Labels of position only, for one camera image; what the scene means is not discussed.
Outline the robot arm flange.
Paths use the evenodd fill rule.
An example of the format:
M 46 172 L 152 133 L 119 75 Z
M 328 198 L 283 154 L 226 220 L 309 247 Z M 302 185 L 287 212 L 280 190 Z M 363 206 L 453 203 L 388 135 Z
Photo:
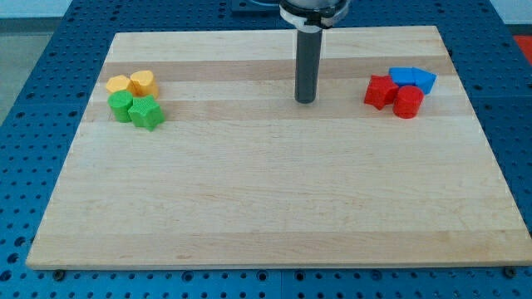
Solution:
M 281 18 L 305 33 L 334 27 L 348 14 L 351 0 L 280 0 Z

